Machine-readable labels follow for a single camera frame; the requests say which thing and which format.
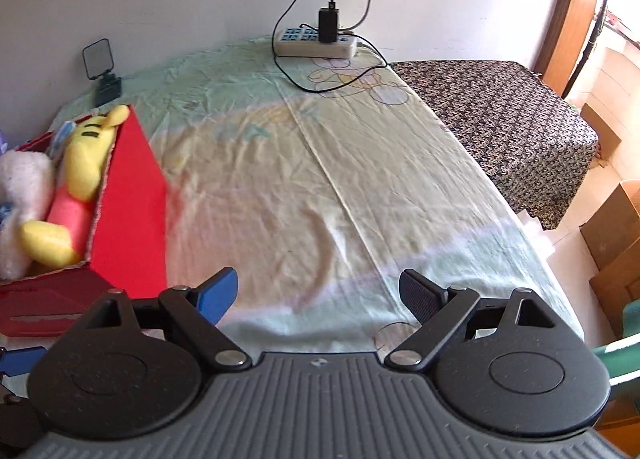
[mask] cartoon print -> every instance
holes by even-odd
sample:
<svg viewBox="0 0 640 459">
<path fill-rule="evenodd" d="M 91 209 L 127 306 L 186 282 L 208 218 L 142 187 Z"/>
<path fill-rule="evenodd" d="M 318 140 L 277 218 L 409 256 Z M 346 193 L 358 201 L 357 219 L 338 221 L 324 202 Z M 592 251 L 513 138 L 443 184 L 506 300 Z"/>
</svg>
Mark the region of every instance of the cartoon print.
<svg viewBox="0 0 640 459">
<path fill-rule="evenodd" d="M 321 69 L 309 74 L 309 81 L 315 83 L 317 90 L 330 89 L 353 80 L 358 74 L 371 67 L 370 59 L 355 57 L 351 60 L 338 58 L 313 58 L 313 62 Z M 402 105 L 409 99 L 403 86 L 395 82 L 383 82 L 378 69 L 365 74 L 353 84 L 321 94 L 325 98 L 353 96 L 360 92 L 368 92 L 374 100 L 385 105 Z"/>
</svg>

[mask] black and white patterned cloth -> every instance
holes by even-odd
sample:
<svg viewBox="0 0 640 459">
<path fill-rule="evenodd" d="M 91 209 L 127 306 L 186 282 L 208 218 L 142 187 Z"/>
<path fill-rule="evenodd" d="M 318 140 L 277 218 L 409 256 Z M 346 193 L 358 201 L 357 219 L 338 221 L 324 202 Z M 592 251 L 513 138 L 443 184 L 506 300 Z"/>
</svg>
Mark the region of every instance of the black and white patterned cloth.
<svg viewBox="0 0 640 459">
<path fill-rule="evenodd" d="M 516 62 L 399 62 L 394 71 L 453 132 L 516 212 L 558 226 L 598 137 L 555 92 Z"/>
</svg>

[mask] blue gripper pad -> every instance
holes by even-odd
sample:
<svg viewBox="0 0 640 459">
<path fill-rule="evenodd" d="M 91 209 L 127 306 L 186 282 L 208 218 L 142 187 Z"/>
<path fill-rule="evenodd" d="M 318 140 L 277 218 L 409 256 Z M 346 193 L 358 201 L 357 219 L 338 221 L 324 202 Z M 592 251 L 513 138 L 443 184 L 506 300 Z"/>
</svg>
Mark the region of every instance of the blue gripper pad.
<svg viewBox="0 0 640 459">
<path fill-rule="evenodd" d="M 44 347 L 29 347 L 14 351 L 0 351 L 0 376 L 20 376 L 31 372 L 33 365 L 44 356 Z"/>
<path fill-rule="evenodd" d="M 225 267 L 196 289 L 199 293 L 196 309 L 215 325 L 238 296 L 238 274 L 235 269 Z"/>
</svg>

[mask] floor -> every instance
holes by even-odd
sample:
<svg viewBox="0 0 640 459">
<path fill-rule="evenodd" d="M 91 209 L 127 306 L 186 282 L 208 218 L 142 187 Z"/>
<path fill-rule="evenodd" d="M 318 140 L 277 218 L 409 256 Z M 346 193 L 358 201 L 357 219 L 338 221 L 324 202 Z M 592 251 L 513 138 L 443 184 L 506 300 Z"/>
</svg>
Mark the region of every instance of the floor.
<svg viewBox="0 0 640 459">
<path fill-rule="evenodd" d="M 560 225 L 555 230 L 542 232 L 550 248 L 546 251 L 546 263 L 571 302 L 584 329 L 585 342 L 590 347 L 610 343 L 616 338 L 589 285 L 598 268 L 579 227 L 604 203 L 620 180 L 611 165 L 591 169 Z"/>
</svg>

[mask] power adapter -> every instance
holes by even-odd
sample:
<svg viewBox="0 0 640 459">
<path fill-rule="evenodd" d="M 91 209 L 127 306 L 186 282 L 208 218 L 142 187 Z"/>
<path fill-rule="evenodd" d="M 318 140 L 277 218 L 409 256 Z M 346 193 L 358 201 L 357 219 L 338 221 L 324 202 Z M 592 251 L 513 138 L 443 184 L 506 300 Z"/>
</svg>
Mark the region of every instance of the power adapter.
<svg viewBox="0 0 640 459">
<path fill-rule="evenodd" d="M 338 41 L 338 9 L 331 0 L 329 7 L 322 7 L 318 11 L 318 41 L 331 44 Z"/>
</svg>

